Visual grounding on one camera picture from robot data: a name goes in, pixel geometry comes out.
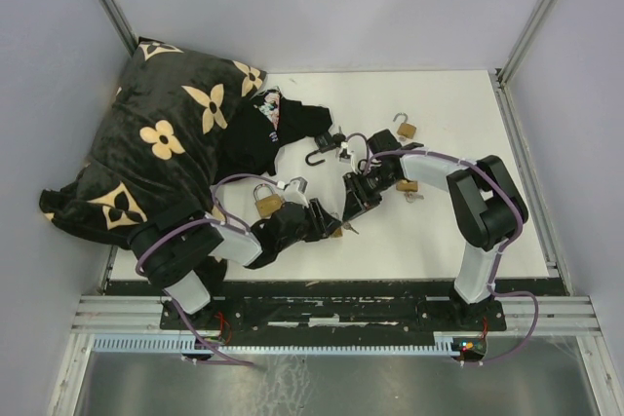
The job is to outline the small padlock key bunch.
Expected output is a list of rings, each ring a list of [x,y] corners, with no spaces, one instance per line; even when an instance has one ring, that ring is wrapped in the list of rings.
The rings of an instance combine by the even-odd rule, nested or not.
[[[346,230],[346,231],[351,231],[351,232],[359,235],[359,232],[349,222],[343,223],[342,224],[342,229]]]

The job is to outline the medium brass padlock long shackle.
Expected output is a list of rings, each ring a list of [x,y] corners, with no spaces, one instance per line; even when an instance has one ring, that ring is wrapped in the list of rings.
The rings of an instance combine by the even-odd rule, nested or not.
[[[395,184],[395,188],[397,191],[402,193],[417,193],[418,183],[416,181],[402,179]]]

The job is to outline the large brass padlock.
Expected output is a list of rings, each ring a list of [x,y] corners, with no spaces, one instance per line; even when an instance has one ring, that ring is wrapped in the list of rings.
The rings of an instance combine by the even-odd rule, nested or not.
[[[284,204],[283,198],[268,183],[256,185],[253,190],[253,198],[255,208],[261,218],[269,218]]]

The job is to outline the small brass padlock long shackle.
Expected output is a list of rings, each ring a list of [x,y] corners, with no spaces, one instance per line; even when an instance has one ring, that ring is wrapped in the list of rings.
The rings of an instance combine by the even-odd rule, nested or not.
[[[335,231],[331,234],[331,237],[332,237],[332,238],[341,238],[342,236],[343,236],[343,231],[342,231],[342,228],[341,228],[341,227],[337,228],[337,229],[336,229],[336,230],[335,230]]]

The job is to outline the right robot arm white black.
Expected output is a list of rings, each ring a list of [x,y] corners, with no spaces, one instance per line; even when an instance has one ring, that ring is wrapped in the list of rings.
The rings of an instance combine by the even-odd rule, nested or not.
[[[367,140],[370,156],[342,176],[342,219],[350,222],[376,208],[382,193],[400,181],[448,193],[454,219],[465,240],[462,263],[448,303],[448,320],[469,329],[483,317],[481,302],[494,295],[502,253],[523,232],[527,205],[503,161],[489,155],[466,160],[421,143],[402,145],[385,130]]]

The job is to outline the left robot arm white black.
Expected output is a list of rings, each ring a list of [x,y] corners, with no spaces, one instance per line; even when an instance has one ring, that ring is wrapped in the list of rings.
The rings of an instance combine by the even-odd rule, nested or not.
[[[214,294],[198,273],[209,258],[259,269],[290,246],[324,240],[341,225],[342,221],[317,199],[306,204],[285,202],[248,231],[186,201],[135,228],[128,245],[136,257],[138,273],[172,297],[193,327],[204,328],[215,319]]]

